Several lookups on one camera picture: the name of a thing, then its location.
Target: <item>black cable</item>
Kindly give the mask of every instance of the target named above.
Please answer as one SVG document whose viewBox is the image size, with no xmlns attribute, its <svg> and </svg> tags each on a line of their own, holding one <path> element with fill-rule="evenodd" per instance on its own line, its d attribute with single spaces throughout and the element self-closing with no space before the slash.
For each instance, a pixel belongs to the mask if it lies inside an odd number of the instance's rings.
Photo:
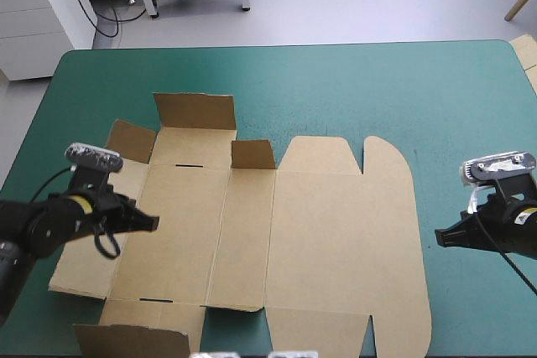
<svg viewBox="0 0 537 358">
<path fill-rule="evenodd" d="M 487 239 L 490 241 L 490 243 L 493 244 L 493 246 L 496 248 L 498 253 L 503 257 L 503 260 L 505 260 L 509 266 L 516 272 L 520 278 L 522 278 L 522 281 L 526 283 L 526 285 L 531 289 L 535 295 L 537 295 L 537 288 L 534 284 L 524 275 L 523 272 L 520 271 L 519 267 L 514 264 L 514 262 L 507 256 L 507 254 L 502 250 L 502 248 L 495 242 L 495 240 L 490 236 L 488 231 L 485 229 L 485 226 L 481 222 L 481 219 L 479 218 L 479 215 L 476 213 L 474 214 L 476 216 L 476 222 L 479 225 L 479 228 L 481 229 L 482 233 L 487 237 Z"/>
<path fill-rule="evenodd" d="M 124 20 L 114 20 L 113 18 L 108 18 L 107 16 L 103 16 L 102 14 L 99 14 L 98 12 L 95 12 L 95 14 L 99 16 L 100 18 L 103 18 L 108 21 L 118 21 L 119 23 L 128 23 L 129 21 L 138 20 L 140 17 L 142 17 L 145 14 L 145 9 L 138 16 L 132 17 L 132 18 L 126 18 Z"/>
<path fill-rule="evenodd" d="M 44 182 L 44 184 L 42 184 L 41 187 L 39 189 L 37 189 L 37 191 L 34 193 L 34 195 L 32 196 L 32 199 L 30 199 L 30 203 L 35 202 L 35 200 L 41 194 L 43 189 L 46 188 L 50 184 L 50 182 L 52 182 L 54 179 L 58 178 L 60 175 L 66 173 L 66 172 L 69 172 L 69 171 L 70 171 L 70 168 L 64 168 L 61 171 L 59 171 L 59 172 L 55 173 L 54 175 L 52 175 L 50 178 L 48 178 Z"/>
<path fill-rule="evenodd" d="M 104 35 L 105 37 L 107 38 L 115 38 L 117 37 L 117 35 L 119 34 L 119 22 L 116 21 L 116 32 L 114 34 L 107 34 L 107 33 L 104 33 L 102 32 L 98 27 L 97 27 L 97 24 L 93 23 L 93 21 L 91 20 L 89 14 L 87 13 L 86 9 L 84 8 L 84 5 L 82 4 L 82 1 L 81 0 L 77 0 L 78 1 L 78 4 L 80 4 L 81 8 L 82 8 L 82 11 L 84 12 L 84 14 L 86 15 L 86 18 L 88 19 L 88 21 L 90 22 L 90 24 L 93 26 L 93 28 L 100 34 L 100 35 Z"/>
<path fill-rule="evenodd" d="M 139 15 L 137 15 L 136 17 L 132 17 L 132 18 L 125 18 L 124 20 L 118 20 L 117 18 L 114 19 L 114 18 L 109 18 L 107 16 L 103 16 L 102 14 L 99 14 L 98 12 L 94 11 L 94 13 L 99 16 L 100 18 L 103 18 L 105 20 L 108 20 L 108 21 L 113 21 L 114 23 L 128 23 L 130 21 L 134 21 L 134 20 L 138 20 L 140 17 L 143 16 L 143 14 L 146 12 L 146 10 L 144 9 Z"/>
</svg>

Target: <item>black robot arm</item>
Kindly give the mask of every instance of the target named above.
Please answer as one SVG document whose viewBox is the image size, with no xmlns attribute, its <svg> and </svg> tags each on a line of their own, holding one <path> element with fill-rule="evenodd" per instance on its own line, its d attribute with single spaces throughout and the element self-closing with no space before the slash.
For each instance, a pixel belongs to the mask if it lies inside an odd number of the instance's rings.
<svg viewBox="0 0 537 358">
<path fill-rule="evenodd" d="M 97 250 L 107 258 L 119 256 L 114 234 L 154 231 L 159 218 L 145 215 L 108 184 L 123 160 L 117 153 L 85 144 L 65 152 L 74 163 L 67 191 L 46 201 L 21 203 L 0 200 L 0 325 L 8 317 L 37 259 L 83 236 L 93 236 Z M 113 251 L 101 243 L 106 236 Z"/>
</svg>

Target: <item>flattened cardboard box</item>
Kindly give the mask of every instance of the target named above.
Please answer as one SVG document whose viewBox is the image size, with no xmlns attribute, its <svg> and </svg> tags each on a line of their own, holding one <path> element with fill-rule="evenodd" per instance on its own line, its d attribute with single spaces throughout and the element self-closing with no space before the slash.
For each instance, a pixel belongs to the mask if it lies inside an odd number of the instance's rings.
<svg viewBox="0 0 537 358">
<path fill-rule="evenodd" d="M 158 134 L 117 121 L 107 146 L 133 160 L 111 178 L 116 191 L 139 195 L 159 229 L 126 236 L 116 262 L 74 242 L 51 289 L 107 298 L 100 325 L 173 330 L 192 352 L 211 306 L 265 307 L 275 350 L 355 357 L 373 316 L 378 356 L 425 356 L 414 188 L 396 148 L 368 137 L 362 173 L 346 140 L 295 137 L 275 169 L 268 141 L 234 140 L 230 96 L 155 101 Z M 98 284 L 75 275 L 81 262 Z"/>
</svg>

